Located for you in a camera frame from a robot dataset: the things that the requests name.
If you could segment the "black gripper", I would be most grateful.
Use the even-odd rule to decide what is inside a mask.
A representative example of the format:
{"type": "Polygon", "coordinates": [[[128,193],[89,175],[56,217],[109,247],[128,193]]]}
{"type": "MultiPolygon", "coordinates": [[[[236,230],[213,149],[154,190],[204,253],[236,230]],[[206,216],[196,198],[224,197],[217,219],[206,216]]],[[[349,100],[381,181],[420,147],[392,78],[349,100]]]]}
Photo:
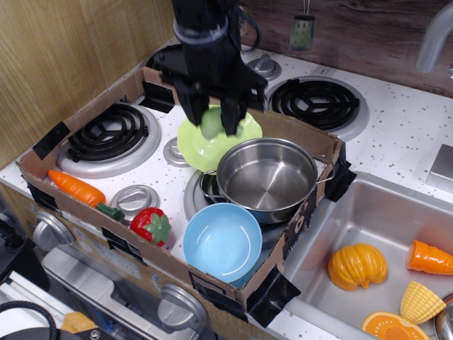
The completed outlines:
{"type": "Polygon", "coordinates": [[[201,124],[210,97],[221,100],[221,119],[226,135],[235,135],[247,107],[263,109],[268,84],[242,60],[227,37],[203,45],[181,42],[182,50],[155,57],[165,82],[173,84],[188,120],[201,124]]]}

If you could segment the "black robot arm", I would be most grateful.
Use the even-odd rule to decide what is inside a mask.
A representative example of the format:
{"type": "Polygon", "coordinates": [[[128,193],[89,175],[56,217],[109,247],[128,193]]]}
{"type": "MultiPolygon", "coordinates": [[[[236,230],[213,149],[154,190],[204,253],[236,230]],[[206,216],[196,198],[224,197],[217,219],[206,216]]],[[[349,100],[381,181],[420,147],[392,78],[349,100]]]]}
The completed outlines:
{"type": "Polygon", "coordinates": [[[263,109],[268,82],[241,58],[241,22],[258,25],[241,1],[173,1],[180,47],[156,54],[164,82],[173,84],[188,120],[200,125],[218,98],[227,135],[236,134],[248,108],[263,109]]]}

